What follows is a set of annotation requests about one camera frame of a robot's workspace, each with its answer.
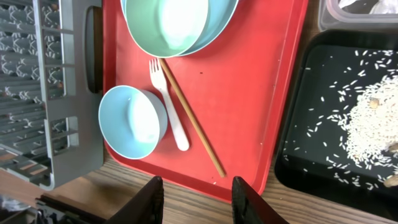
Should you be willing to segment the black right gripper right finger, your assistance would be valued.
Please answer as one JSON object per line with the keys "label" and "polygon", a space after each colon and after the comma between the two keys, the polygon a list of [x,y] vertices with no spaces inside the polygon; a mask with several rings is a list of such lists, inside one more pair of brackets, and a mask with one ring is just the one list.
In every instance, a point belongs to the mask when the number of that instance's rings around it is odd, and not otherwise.
{"label": "black right gripper right finger", "polygon": [[231,191],[234,224],[288,224],[242,177],[234,177]]}

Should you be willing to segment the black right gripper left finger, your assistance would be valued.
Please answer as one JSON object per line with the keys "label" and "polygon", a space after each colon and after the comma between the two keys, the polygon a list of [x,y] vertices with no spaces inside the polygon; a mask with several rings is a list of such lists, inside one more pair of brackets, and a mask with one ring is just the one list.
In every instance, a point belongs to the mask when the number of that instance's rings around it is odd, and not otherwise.
{"label": "black right gripper left finger", "polygon": [[163,180],[155,176],[104,224],[162,224],[163,211]]}

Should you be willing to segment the light blue small bowl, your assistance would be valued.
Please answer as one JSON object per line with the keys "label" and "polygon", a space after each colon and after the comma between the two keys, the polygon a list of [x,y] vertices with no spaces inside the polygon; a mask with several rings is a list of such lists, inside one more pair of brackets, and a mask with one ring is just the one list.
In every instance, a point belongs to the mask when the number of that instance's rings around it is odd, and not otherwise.
{"label": "light blue small bowl", "polygon": [[127,85],[105,93],[98,119],[105,141],[127,159],[143,159],[151,154],[168,127],[167,112],[159,98]]}

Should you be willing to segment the mint green bowl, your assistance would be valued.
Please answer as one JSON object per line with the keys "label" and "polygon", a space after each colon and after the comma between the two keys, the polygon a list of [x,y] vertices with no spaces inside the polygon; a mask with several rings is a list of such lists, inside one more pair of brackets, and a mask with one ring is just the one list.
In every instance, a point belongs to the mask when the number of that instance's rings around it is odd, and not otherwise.
{"label": "mint green bowl", "polygon": [[125,19],[131,37],[145,53],[178,56],[199,39],[205,28],[208,0],[127,0]]}

